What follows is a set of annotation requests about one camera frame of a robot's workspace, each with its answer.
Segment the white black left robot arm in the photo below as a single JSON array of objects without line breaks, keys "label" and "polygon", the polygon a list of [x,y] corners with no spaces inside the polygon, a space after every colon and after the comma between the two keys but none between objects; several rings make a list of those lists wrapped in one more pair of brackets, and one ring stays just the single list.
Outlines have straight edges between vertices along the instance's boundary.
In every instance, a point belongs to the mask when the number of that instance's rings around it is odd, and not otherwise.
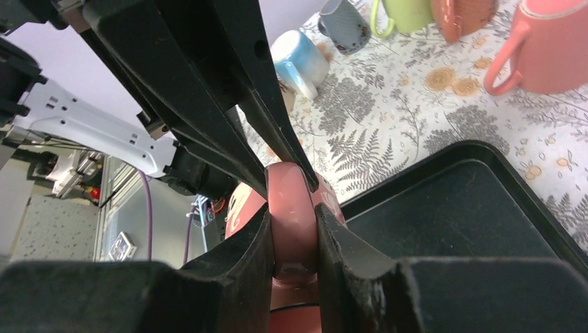
[{"label": "white black left robot arm", "polygon": [[319,180],[293,131],[257,1],[2,1],[1,34],[72,27],[141,106],[140,127],[84,102],[1,41],[1,123],[116,157],[184,195],[244,182],[268,195],[269,169],[239,130],[239,108],[277,156]]}]

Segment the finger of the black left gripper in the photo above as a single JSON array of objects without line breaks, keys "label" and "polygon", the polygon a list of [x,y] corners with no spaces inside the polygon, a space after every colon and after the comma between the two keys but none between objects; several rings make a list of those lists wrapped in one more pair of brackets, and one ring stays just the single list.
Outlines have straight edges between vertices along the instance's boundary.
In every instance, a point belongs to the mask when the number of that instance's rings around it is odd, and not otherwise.
[{"label": "finger of the black left gripper", "polygon": [[301,168],[310,190],[316,191],[318,177],[288,117],[259,2],[212,1],[211,6],[236,57],[236,76],[250,96],[240,104],[246,119],[283,162]]},{"label": "finger of the black left gripper", "polygon": [[194,177],[208,164],[262,196],[266,172],[228,117],[256,102],[208,1],[89,1],[83,17],[135,86],[134,95],[184,151],[171,173]]}]

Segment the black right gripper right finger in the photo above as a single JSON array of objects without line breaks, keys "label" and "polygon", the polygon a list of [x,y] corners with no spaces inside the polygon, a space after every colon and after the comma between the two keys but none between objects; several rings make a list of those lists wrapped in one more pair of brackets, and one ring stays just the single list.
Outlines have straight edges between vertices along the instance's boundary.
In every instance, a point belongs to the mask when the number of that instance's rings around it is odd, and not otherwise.
[{"label": "black right gripper right finger", "polygon": [[392,259],[315,207],[323,332],[586,332],[587,280],[541,257]]}]

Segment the salmon pink ceramic mug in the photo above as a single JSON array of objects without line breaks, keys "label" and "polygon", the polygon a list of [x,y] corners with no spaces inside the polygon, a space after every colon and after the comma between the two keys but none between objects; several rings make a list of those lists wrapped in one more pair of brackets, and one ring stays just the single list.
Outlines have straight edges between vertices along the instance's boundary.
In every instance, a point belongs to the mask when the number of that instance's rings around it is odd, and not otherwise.
[{"label": "salmon pink ceramic mug", "polygon": [[483,87],[559,94],[587,83],[587,2],[520,1]]}]

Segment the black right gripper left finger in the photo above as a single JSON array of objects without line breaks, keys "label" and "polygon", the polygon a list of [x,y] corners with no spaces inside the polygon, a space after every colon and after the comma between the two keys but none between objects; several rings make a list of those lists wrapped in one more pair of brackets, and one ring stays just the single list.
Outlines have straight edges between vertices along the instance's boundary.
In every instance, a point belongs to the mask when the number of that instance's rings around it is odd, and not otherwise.
[{"label": "black right gripper left finger", "polygon": [[266,205],[176,269],[161,262],[23,261],[1,274],[2,332],[266,332]]}]

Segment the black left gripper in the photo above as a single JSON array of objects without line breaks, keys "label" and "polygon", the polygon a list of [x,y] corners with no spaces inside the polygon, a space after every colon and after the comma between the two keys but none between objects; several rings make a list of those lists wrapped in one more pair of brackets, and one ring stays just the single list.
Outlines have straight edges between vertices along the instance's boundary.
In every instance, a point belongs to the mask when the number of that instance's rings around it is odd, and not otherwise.
[{"label": "black left gripper", "polygon": [[2,1],[1,34],[9,35],[26,23],[50,22],[58,30],[72,27],[139,103],[141,112],[137,118],[149,135],[152,138],[164,136],[166,125],[155,112],[161,103],[99,40],[95,30],[83,17],[84,6],[84,1]]}]

